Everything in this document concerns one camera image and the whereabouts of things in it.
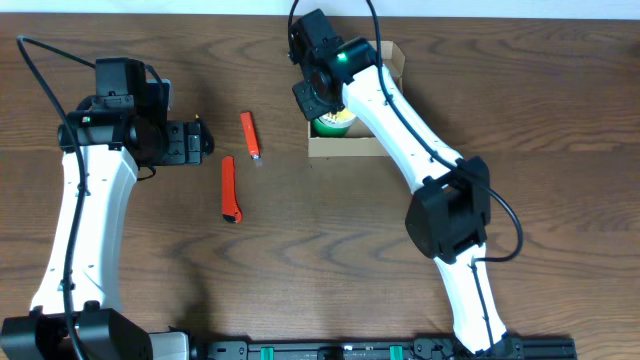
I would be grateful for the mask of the green tape roll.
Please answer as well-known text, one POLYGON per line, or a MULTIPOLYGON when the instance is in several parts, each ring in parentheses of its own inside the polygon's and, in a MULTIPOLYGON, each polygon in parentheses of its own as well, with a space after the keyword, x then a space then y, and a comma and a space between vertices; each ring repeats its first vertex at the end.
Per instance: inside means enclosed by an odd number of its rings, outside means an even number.
POLYGON ((354 118, 319 117, 311 122, 312 129, 318 137, 341 138, 346 135, 354 122, 354 118))

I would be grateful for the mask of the yellow sticky note pad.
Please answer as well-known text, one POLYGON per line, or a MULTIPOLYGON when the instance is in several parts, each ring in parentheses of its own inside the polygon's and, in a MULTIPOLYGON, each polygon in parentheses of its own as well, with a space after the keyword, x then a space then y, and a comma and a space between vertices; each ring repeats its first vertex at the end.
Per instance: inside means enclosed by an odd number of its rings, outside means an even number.
POLYGON ((319 120, 330 127, 344 128, 349 127, 356 120, 356 115, 344 109, 336 113, 329 112, 322 115, 319 120))

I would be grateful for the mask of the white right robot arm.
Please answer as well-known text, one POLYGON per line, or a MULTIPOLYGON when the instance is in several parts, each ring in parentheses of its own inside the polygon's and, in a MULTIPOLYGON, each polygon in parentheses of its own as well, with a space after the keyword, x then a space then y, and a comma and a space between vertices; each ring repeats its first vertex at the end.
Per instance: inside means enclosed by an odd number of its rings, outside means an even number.
POLYGON ((494 355, 507 329, 486 270, 491 188, 479 157, 466 160, 444 143, 396 86, 365 39, 297 44, 303 74, 293 92, 309 120, 347 110, 375 136, 401 171, 412 199, 405 218, 415 246, 435 261, 453 312, 458 342, 473 355, 494 355))

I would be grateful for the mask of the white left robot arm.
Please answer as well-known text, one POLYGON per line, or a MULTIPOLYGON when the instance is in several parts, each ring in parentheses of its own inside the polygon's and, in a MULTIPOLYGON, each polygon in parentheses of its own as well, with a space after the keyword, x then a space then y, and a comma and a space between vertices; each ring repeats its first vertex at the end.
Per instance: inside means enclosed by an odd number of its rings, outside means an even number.
POLYGON ((199 164, 213 150, 200 119, 76 110, 59 129, 63 198, 30 312, 4 320, 10 359, 202 359, 185 331, 149 333, 121 313, 119 259, 140 168, 199 164))

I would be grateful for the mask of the orange stapler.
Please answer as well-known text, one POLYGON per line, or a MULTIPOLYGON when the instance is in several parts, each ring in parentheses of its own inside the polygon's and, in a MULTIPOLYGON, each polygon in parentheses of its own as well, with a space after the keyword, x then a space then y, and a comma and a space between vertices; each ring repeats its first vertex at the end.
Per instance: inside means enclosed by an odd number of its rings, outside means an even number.
POLYGON ((259 160, 261 158, 261 152, 252 113, 242 112, 240 114, 240 120, 244 131, 249 155, 253 160, 259 160))

